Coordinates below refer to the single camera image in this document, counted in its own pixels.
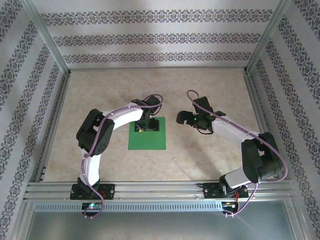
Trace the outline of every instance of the wall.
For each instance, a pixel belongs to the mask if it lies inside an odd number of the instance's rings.
[[[70,69],[245,67],[279,0],[35,0]]]
[[[320,7],[294,0],[252,72],[269,130],[289,162],[312,239],[320,239]]]
[[[47,140],[62,72],[19,0],[0,0],[0,240]]]

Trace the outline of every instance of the green mat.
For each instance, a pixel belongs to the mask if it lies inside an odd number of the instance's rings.
[[[166,149],[166,118],[159,120],[159,131],[135,132],[135,122],[130,122],[128,150],[165,150]]]

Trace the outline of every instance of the beige floor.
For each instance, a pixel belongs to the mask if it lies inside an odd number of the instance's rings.
[[[201,135],[176,123],[179,111],[193,111],[186,96],[194,89],[214,111],[253,131],[258,125],[240,69],[162,68],[73,72],[44,181],[76,181],[81,152],[76,133],[91,109],[109,111],[152,93],[163,95],[158,114],[166,118],[166,150],[128,150],[129,125],[113,132],[100,162],[102,181],[218,179],[242,165],[240,148],[225,137]]]

